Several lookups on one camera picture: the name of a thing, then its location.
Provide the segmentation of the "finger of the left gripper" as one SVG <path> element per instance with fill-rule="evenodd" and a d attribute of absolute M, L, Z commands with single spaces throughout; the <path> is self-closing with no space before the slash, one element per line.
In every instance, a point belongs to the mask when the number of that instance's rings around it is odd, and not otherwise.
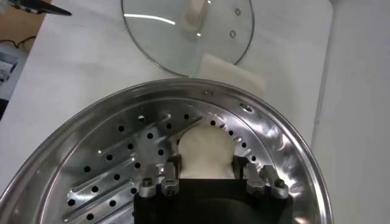
<path fill-rule="evenodd" d="M 23 10 L 27 13 L 33 13 L 37 15 L 42 13 L 62 16 L 72 15 L 71 12 L 42 0 L 5 0 L 5 3 L 15 9 Z"/>

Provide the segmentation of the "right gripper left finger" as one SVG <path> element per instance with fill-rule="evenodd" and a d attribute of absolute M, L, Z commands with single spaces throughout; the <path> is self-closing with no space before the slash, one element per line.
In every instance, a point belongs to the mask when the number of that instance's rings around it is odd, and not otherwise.
<path fill-rule="evenodd" d="M 179 192 L 179 178 L 182 157 L 171 156 L 164 164 L 148 164 L 141 177 L 138 194 L 141 198 L 152 198 L 159 192 L 165 197 L 173 197 Z"/>

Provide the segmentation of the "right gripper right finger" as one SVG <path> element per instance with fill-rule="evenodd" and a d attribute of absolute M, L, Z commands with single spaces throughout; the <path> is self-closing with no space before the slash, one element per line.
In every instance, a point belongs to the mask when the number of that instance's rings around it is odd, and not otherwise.
<path fill-rule="evenodd" d="M 246 191 L 254 197 L 270 194 L 274 198 L 288 198 L 289 187 L 281 179 L 272 165 L 264 165 L 260 170 L 247 158 L 233 156 L 233 174 L 235 179 L 246 182 Z"/>

